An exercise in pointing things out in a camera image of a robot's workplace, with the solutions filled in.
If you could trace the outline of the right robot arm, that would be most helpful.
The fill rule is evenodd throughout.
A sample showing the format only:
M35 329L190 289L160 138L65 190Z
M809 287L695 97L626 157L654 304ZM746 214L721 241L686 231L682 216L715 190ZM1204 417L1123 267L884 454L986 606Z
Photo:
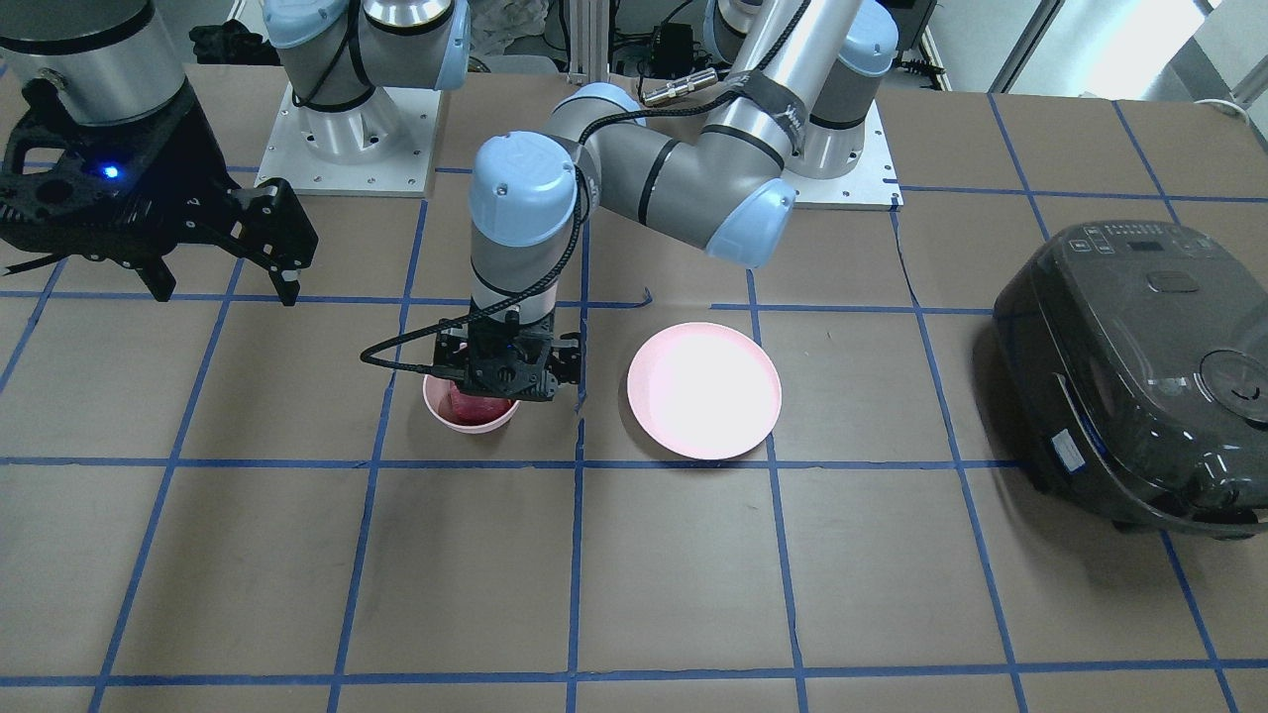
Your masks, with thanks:
M462 86L470 4L266 1L262 19L290 84L281 110L321 174L378 181L399 157L412 179L429 145L397 98ZM281 174L232 178L153 1L5 1L3 58L27 101L3 152L3 241L28 256L4 277L112 261L164 302L164 258L209 245L297 302L318 235Z

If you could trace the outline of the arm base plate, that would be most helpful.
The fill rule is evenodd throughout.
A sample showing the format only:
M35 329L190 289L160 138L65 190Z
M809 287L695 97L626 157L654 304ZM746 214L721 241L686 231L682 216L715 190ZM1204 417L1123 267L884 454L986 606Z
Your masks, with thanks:
M891 211L902 190L877 103L851 128L806 126L804 150L784 170L798 208Z
M284 179L301 195L425 198L448 94L379 88L366 104L323 113L281 93L257 181Z

